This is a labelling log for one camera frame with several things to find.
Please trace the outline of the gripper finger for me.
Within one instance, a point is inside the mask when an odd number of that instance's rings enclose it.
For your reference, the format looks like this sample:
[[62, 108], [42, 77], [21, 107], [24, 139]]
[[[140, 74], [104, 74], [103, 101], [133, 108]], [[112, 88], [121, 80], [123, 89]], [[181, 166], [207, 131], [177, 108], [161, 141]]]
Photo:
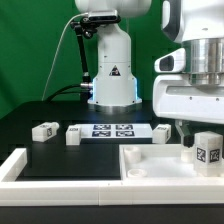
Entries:
[[194, 145], [194, 136], [190, 132], [189, 122], [184, 120], [176, 120], [175, 127], [181, 138], [181, 144], [185, 147]]

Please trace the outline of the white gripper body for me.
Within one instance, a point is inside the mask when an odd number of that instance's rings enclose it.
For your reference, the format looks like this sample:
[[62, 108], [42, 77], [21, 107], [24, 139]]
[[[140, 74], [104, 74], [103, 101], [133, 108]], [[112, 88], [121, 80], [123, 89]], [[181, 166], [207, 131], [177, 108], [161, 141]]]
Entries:
[[193, 85], [184, 48], [154, 63], [153, 110], [157, 117], [224, 124], [224, 77], [219, 85]]

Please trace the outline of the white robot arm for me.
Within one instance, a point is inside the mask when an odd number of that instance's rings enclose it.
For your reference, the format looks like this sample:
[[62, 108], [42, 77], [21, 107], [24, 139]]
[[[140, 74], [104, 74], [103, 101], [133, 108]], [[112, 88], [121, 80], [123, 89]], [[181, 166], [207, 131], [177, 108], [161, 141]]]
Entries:
[[[142, 103], [131, 70], [123, 18], [146, 14], [153, 0], [75, 0], [81, 31], [98, 36], [98, 73], [88, 104], [108, 113]], [[224, 124], [224, 0], [163, 0], [161, 31], [180, 48], [154, 63], [152, 108], [176, 122]]]

